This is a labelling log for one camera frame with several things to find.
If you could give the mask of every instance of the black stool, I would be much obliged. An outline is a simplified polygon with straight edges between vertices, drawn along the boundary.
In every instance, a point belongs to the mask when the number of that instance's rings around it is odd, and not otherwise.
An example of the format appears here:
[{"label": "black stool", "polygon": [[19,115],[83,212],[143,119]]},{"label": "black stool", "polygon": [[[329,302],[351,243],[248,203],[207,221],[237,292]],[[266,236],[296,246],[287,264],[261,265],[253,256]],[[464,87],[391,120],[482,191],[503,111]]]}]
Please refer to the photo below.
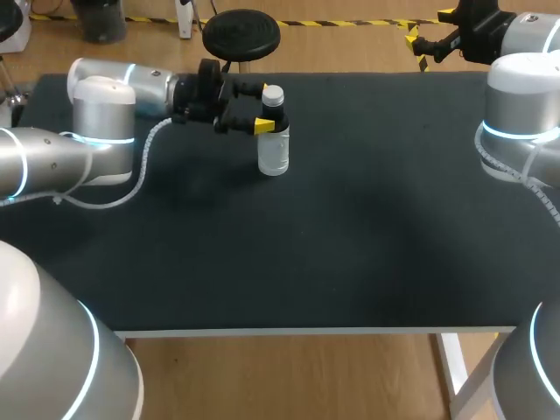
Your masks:
[{"label": "black stool", "polygon": [[228,64],[239,63],[239,73],[249,73],[249,62],[259,60],[280,45],[277,22],[257,10],[224,11],[202,31],[202,43],[213,56]]},{"label": "black stool", "polygon": [[[24,13],[14,0],[0,0],[0,43],[13,37],[24,23]],[[26,103],[26,98],[11,80],[10,73],[4,64],[4,58],[0,55],[0,73],[2,83],[6,91],[8,106],[12,112],[12,124],[18,121],[21,110]]]}]

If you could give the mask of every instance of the yellow and black tape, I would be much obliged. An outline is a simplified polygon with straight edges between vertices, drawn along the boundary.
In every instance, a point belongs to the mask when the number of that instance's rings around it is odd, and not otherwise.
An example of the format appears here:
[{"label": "yellow and black tape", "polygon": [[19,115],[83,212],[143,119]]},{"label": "yellow and black tape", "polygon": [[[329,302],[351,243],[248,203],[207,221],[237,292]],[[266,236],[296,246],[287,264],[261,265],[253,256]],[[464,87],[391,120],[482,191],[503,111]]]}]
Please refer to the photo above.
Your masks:
[{"label": "yellow and black tape", "polygon": [[[31,20],[38,21],[75,21],[76,16],[47,16],[35,15],[29,16]],[[177,19],[162,19],[158,17],[126,17],[127,22],[144,22],[152,24],[176,24]],[[208,19],[201,19],[200,22],[205,24]],[[307,27],[321,27],[321,26],[398,26],[410,30],[413,26],[419,25],[438,25],[440,22],[437,19],[378,19],[378,20],[277,20],[278,26],[307,26]]]},{"label": "yellow and black tape", "polygon": [[[414,54],[414,50],[412,48],[412,43],[416,40],[416,38],[418,38],[418,26],[417,25],[413,26],[409,30],[409,34],[405,37],[406,45],[413,54]],[[416,57],[416,62],[418,63],[418,66],[420,67],[420,71],[422,73],[429,72],[430,68],[428,67],[428,59],[426,59],[425,54],[422,54],[420,56],[415,55],[415,57]]]}]

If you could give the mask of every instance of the black tabletop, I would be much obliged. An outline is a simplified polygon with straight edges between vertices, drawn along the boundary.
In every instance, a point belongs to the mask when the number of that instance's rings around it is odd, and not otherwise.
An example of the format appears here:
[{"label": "black tabletop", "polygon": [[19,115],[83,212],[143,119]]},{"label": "black tabletop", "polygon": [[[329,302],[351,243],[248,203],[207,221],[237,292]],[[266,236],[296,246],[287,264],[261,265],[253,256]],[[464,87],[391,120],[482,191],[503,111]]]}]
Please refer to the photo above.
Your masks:
[{"label": "black tabletop", "polygon": [[[116,330],[514,326],[558,295],[554,221],[480,168],[484,74],[247,77],[284,88],[284,175],[260,174],[250,136],[174,125],[131,202],[7,207],[0,239]],[[46,76],[22,125],[70,130],[71,113]],[[138,155],[154,123],[137,120]]]}]

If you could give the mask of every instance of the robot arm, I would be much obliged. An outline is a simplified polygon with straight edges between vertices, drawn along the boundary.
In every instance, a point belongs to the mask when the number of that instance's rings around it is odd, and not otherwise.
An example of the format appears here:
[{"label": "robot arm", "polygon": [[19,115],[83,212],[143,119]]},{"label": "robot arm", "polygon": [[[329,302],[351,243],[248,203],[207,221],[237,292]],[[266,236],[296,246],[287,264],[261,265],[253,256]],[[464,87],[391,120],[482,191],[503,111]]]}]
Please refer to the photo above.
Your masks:
[{"label": "robot arm", "polygon": [[560,16],[500,10],[498,0],[459,0],[457,9],[437,13],[440,22],[458,27],[447,38],[430,42],[413,39],[416,56],[430,55],[440,63],[460,50],[465,60],[492,64],[512,53],[547,53],[560,48]]},{"label": "robot arm", "polygon": [[116,185],[132,172],[135,94],[103,77],[73,94],[74,133],[0,129],[0,198],[68,193],[81,185]]},{"label": "robot arm", "polygon": [[[67,79],[73,133],[0,129],[0,207],[49,195],[85,208],[122,204],[142,186],[151,140],[168,123],[211,123],[218,133],[240,130],[259,135],[273,131],[275,121],[237,118],[229,107],[239,95],[261,99],[265,86],[225,78],[219,62],[210,59],[201,61],[197,74],[78,59]],[[112,186],[130,178],[135,113],[166,119],[154,127],[144,145],[140,177],[133,191],[117,202],[99,206],[69,198],[79,186]]]}]

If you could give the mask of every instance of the plastic bottle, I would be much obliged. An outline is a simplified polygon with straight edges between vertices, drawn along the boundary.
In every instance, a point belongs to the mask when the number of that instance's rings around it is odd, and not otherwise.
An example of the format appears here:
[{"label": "plastic bottle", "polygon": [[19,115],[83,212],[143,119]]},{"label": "plastic bottle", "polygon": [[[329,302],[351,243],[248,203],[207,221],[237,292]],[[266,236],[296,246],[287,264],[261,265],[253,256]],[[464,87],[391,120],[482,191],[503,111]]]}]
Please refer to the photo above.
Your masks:
[{"label": "plastic bottle", "polygon": [[262,91],[262,118],[273,120],[273,132],[258,136],[259,170],[268,176],[282,175],[290,164],[290,122],[284,113],[284,91],[279,86],[267,86]]}]

